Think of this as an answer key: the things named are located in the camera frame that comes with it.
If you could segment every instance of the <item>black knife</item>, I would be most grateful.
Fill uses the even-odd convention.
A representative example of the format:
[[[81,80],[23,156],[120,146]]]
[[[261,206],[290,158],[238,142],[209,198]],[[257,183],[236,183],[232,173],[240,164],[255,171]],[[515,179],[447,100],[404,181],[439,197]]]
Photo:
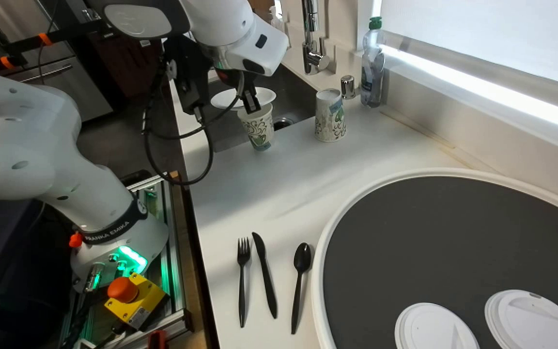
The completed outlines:
[[[267,270],[267,262],[265,262],[265,245],[257,233],[251,233],[251,235],[253,235],[255,251],[259,257],[259,264],[261,264],[267,309],[271,311],[273,319],[277,319],[277,297],[273,290],[271,272]]]

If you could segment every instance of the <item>black round mat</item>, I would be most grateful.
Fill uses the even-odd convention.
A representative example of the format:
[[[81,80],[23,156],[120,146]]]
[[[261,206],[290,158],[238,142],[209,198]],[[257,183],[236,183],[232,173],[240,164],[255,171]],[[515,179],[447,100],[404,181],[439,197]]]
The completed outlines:
[[[558,303],[558,208],[476,181],[379,189],[346,212],[325,257],[325,311],[342,349],[393,349],[412,303],[449,309],[482,349],[497,349],[484,305],[503,290]]]

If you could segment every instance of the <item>black spoon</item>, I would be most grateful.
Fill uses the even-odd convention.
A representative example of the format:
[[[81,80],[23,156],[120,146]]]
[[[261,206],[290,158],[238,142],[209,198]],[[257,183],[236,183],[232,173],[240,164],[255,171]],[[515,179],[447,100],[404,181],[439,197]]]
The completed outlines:
[[[298,319],[300,319],[300,280],[311,268],[311,247],[302,243],[294,255],[294,268],[298,272],[294,303],[292,303],[292,334],[296,334]]]
[[[244,328],[244,319],[246,319],[246,305],[244,305],[244,266],[247,264],[251,257],[251,247],[247,239],[238,241],[238,266],[240,266],[240,288],[238,288],[238,321],[240,328]]]

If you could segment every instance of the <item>white countertop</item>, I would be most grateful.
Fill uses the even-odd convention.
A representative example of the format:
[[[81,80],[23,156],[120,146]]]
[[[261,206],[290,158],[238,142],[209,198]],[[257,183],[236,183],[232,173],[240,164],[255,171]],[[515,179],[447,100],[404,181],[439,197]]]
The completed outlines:
[[[308,119],[277,133],[269,152],[257,154],[249,144],[242,144],[216,154],[209,177],[191,187],[220,348],[319,348],[309,293],[304,299],[298,334],[290,336],[288,330],[296,247],[315,247],[333,216],[371,183],[414,171],[468,167],[433,140],[379,111],[362,109],[356,100],[346,103],[344,117],[348,129],[339,142],[317,142],[313,119]],[[187,167],[199,165],[199,140],[184,146],[184,158],[189,158]],[[278,319],[273,321],[267,311],[259,261],[251,247],[249,311],[246,328],[240,330],[236,241],[251,231],[259,233],[267,247]]]

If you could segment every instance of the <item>faucet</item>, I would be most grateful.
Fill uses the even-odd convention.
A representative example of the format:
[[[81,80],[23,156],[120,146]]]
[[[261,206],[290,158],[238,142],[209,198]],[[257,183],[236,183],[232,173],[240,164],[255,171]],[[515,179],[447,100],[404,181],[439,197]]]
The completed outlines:
[[[304,74],[315,72],[335,72],[335,63],[323,53],[323,41],[313,41],[313,32],[317,30],[317,5],[315,0],[302,0],[302,20],[304,20],[304,45],[302,63]]]

